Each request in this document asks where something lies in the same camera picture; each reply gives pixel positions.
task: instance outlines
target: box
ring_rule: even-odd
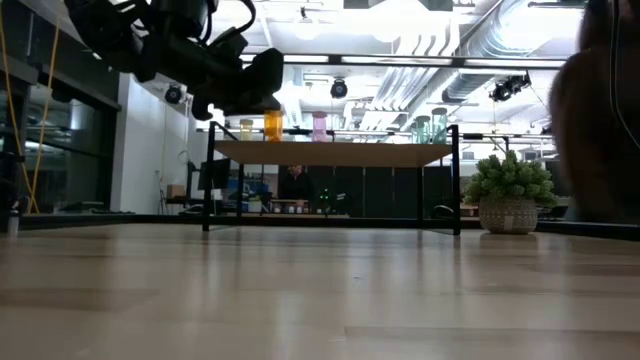
[[[186,194],[184,185],[167,185],[167,199],[185,197]]]

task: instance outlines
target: shelf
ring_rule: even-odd
[[[404,167],[425,166],[451,154],[449,145],[216,141],[241,164]]]

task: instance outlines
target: glass wall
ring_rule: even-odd
[[[33,182],[48,89],[32,86],[27,108],[26,165]],[[44,123],[36,201],[41,214],[108,209],[113,161],[114,114],[55,90]]]

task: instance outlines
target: pink bottle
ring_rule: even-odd
[[[313,135],[311,141],[327,141],[327,113],[324,111],[316,111],[313,113]]]

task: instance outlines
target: wooden tabletop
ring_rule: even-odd
[[[216,141],[241,164],[420,167],[451,154],[449,145]]]
[[[640,358],[637,242],[212,230],[123,224],[0,237],[0,358]]]

